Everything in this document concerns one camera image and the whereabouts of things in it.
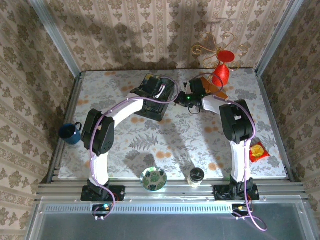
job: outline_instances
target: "snack bag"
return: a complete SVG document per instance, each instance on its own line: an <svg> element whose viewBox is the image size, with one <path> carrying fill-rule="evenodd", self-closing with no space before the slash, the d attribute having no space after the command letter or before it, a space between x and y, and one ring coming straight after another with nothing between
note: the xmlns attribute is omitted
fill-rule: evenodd
<svg viewBox="0 0 320 240"><path fill-rule="evenodd" d="M255 163L268 156L270 156L270 154L267 152L261 142L258 142L250 147L250 160L252 163Z"/></svg>

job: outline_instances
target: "cable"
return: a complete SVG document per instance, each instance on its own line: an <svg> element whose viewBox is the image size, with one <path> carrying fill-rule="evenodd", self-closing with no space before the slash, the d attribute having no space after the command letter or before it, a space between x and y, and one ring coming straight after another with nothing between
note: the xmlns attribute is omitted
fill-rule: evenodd
<svg viewBox="0 0 320 240"><path fill-rule="evenodd" d="M224 87L224 84L223 84L221 78L218 78L218 79L219 79L219 81L221 82L221 86L222 86L221 89L220 89L220 92L221 92L221 90L222 90L223 87ZM248 119L249 119L249 121L250 121L250 123L251 123L251 126L252 126L253 134L252 134L252 136L251 136L249 139L247 139L247 140L244 141L244 147L246 147L246 146L247 146L247 143L248 143L249 141L251 141L251 140L256 136L256 125L255 125L255 122L254 122L254 120L252 119L250 113L249 113L243 106L241 106L241 105L240 105L239 103L237 103L237 102L234 102L234 101L231 101L231 100L227 100L227 99L218 97L218 96L216 96L216 95L213 95L213 97L214 97L215 99L217 99L217 100L222 101L222 102L227 102L227 103L229 103L229 104L233 104L233 105L237 106L237 107L240 108L240 109L244 112L244 114L248 117ZM265 231L267 231L267 229L268 229L266 223L265 223L262 219L260 219L259 217L253 216L252 213L251 213L251 211L250 211L250 207L249 207L248 194L247 194L247 178L248 178L247 173L248 173L248 166L250 166L250 164L249 164L248 162L249 162L249 158L248 158L248 156L247 156L247 151L245 150L245 151L244 151L244 200L245 200L245 205L246 205L246 208L248 209L248 214L249 214L249 216L246 216L246 218L247 218L247 217L248 217L248 218L250 217L251 220L252 220L252 222L253 222L253 224L256 226L256 228L259 229L259 230L262 231L262 232L265 232ZM255 219L257 219L257 220L259 220L260 222L262 222L262 223L264 224L264 227L265 227L265 228L260 227L260 226L257 224L257 222L255 221Z"/></svg>

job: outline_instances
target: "floral tablecloth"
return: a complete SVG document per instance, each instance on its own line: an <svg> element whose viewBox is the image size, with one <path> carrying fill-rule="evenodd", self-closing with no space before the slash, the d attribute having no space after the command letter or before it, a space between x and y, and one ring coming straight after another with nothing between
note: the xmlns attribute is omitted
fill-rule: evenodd
<svg viewBox="0 0 320 240"><path fill-rule="evenodd" d="M73 122L85 123L91 109L103 113L138 87L146 74L168 76L183 82L204 70L91 71L86 72ZM231 72L224 88L231 100L245 99L256 123L254 142L261 141L270 156L251 163L253 178L286 177L261 91L252 69ZM80 141L66 145L58 177L89 177L89 152ZM157 166L168 178L185 178L194 167L203 169L205 178L228 178L232 169L230 144L225 138L221 118L212 112L190 114L187 108L169 105L163 121L133 114L115 129L114 145L108 155L112 178L136 178L144 169Z"/></svg>

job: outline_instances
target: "patterned wallpaper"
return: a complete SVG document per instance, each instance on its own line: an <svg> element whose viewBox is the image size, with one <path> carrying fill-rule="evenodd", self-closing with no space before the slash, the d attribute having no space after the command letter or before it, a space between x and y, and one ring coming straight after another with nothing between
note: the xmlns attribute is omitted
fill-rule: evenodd
<svg viewBox="0 0 320 240"><path fill-rule="evenodd" d="M320 226L320 1L303 2L262 79Z"/></svg>
<svg viewBox="0 0 320 240"><path fill-rule="evenodd" d="M0 0L0 239L23 239L73 76L34 9Z"/></svg>
<svg viewBox="0 0 320 240"><path fill-rule="evenodd" d="M81 71L195 69L191 47L212 32L220 46L249 48L254 67L289 0L44 0Z"/></svg>

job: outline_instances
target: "cup lid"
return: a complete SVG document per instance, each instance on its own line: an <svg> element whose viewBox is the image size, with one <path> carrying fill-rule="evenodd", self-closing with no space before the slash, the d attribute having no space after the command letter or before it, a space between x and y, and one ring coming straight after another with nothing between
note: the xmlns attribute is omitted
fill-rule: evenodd
<svg viewBox="0 0 320 240"><path fill-rule="evenodd" d="M201 182L205 178L205 172L201 168L196 167L191 170L190 178L193 182Z"/></svg>

